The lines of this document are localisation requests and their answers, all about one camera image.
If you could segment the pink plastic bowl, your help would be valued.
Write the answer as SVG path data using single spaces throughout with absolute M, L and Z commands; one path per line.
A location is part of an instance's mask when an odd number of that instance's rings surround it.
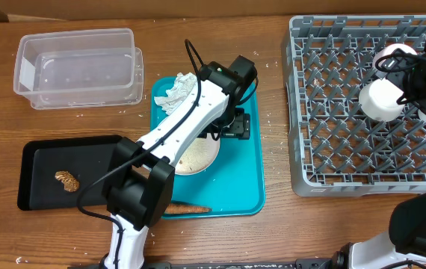
M 417 52 L 410 46 L 405 45 L 403 43 L 393 43 L 392 45 L 387 46 L 378 52 L 371 63 L 371 67 L 377 69 L 376 63 L 379 63 L 380 70 L 388 71 L 388 72 L 400 72 L 412 69 L 417 65 L 417 63 L 413 59 L 408 58 L 389 58 L 386 60 L 379 61 L 381 57 L 385 57 L 387 55 L 392 55 L 395 53 L 404 53 L 404 54 L 412 54 L 417 55 Z

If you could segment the pale green bowl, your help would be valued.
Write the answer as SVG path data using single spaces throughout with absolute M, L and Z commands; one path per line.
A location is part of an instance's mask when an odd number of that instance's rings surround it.
M 376 79 L 361 89 L 359 103 L 367 117 L 389 122 L 399 117 L 404 109 L 404 105 L 397 103 L 402 94 L 391 81 L 385 78 Z

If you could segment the large white plate with rice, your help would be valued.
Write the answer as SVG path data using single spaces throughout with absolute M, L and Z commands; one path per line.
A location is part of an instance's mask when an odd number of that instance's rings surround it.
M 176 175 L 189 176 L 209 167 L 220 151 L 220 141 L 211 137 L 197 138 L 185 150 L 176 165 Z

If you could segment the brown food scrap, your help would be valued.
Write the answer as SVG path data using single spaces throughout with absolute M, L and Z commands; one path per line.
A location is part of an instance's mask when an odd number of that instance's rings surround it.
M 80 188 L 79 181 L 68 171 L 56 172 L 55 178 L 64 185 L 64 190 L 67 192 L 76 192 Z

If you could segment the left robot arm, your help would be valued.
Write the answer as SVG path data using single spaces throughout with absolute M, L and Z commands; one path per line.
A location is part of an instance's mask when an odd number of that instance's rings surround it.
M 249 139 L 250 116 L 240 106 L 256 78 L 253 62 L 242 56 L 229 67 L 203 65 L 194 89 L 156 129 L 117 144 L 102 186 L 114 225 L 102 268 L 143 266 L 147 231 L 167 209 L 175 166 L 197 137 Z

